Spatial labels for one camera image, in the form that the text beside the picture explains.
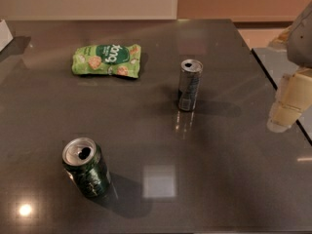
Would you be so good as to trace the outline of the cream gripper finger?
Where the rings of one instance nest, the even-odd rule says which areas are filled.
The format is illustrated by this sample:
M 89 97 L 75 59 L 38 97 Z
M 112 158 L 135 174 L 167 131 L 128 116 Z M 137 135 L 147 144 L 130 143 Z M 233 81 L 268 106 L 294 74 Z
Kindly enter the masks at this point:
M 311 105 L 312 69 L 300 67 L 294 74 L 284 74 L 269 112 L 267 128 L 273 133 L 283 133 Z
M 290 29 L 284 29 L 277 37 L 271 40 L 268 44 L 274 50 L 285 50 L 290 35 Z

